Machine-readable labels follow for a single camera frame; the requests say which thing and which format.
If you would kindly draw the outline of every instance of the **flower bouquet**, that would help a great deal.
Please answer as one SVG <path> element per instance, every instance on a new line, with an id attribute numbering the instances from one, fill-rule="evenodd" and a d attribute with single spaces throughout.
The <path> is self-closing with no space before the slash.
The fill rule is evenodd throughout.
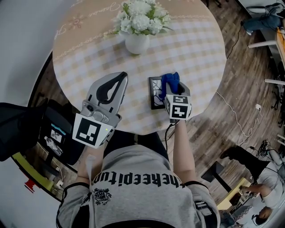
<path id="1" fill-rule="evenodd" d="M 155 0 L 128 0 L 122 3 L 123 11 L 113 19 L 114 34 L 126 36 L 126 48 L 141 54 L 149 45 L 148 35 L 166 33 L 170 17 L 168 11 Z"/>

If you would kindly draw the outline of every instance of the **blue jeans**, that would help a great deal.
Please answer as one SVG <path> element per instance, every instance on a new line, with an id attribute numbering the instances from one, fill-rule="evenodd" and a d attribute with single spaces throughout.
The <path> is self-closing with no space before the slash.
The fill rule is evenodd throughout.
<path id="1" fill-rule="evenodd" d="M 252 33 L 255 30 L 262 30 L 262 29 L 275 30 L 280 25 L 281 25 L 281 18 L 273 15 L 244 20 L 244 29 L 250 33 Z"/>

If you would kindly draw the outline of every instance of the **black crest emblem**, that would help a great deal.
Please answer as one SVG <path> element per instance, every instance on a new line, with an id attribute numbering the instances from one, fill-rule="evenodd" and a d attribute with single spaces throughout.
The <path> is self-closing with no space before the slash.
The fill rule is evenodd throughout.
<path id="1" fill-rule="evenodd" d="M 109 189 L 98 189 L 95 188 L 94 191 L 94 198 L 96 199 L 96 204 L 100 205 L 106 205 L 109 201 L 112 195 L 109 193 Z"/>

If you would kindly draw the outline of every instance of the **black trousers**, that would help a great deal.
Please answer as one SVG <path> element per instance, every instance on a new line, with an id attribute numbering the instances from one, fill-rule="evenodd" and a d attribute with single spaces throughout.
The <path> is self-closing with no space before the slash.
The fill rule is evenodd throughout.
<path id="1" fill-rule="evenodd" d="M 138 144 L 157 152 L 169 161 L 166 149 L 164 148 L 159 135 L 156 132 L 147 135 L 138 135 Z M 134 145 L 133 133 L 115 130 L 106 149 L 104 150 L 103 157 L 106 157 L 109 153 L 116 149 L 132 145 Z"/>
<path id="2" fill-rule="evenodd" d="M 237 160 L 240 164 L 245 165 L 253 176 L 254 181 L 257 181 L 259 175 L 269 164 L 268 161 L 260 161 L 257 157 L 241 147 L 231 147 L 228 151 L 229 158 Z"/>

